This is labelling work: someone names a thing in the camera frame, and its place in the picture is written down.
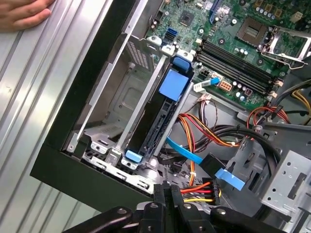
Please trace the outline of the person's hand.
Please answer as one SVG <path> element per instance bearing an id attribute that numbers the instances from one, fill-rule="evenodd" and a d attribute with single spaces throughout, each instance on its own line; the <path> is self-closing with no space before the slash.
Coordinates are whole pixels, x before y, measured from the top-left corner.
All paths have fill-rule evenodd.
<path id="1" fill-rule="evenodd" d="M 2 0 L 0 32 L 10 33 L 32 28 L 51 15 L 55 0 Z"/>

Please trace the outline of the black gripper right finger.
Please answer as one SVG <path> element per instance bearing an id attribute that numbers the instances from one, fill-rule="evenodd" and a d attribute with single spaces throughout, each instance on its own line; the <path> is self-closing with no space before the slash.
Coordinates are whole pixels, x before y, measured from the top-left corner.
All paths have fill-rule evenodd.
<path id="1" fill-rule="evenodd" d="M 174 208 L 177 210 L 178 233 L 282 233 L 283 230 L 260 220 L 219 206 L 208 217 L 203 210 L 184 200 L 176 185 L 171 187 Z"/>

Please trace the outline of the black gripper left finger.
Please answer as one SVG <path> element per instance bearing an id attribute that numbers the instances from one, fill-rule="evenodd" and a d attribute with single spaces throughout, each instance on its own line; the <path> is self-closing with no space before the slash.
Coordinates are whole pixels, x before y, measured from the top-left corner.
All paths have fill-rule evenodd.
<path id="1" fill-rule="evenodd" d="M 153 201 L 135 210 L 117 206 L 69 229 L 70 233 L 164 233 L 166 231 L 167 182 L 154 185 Z"/>

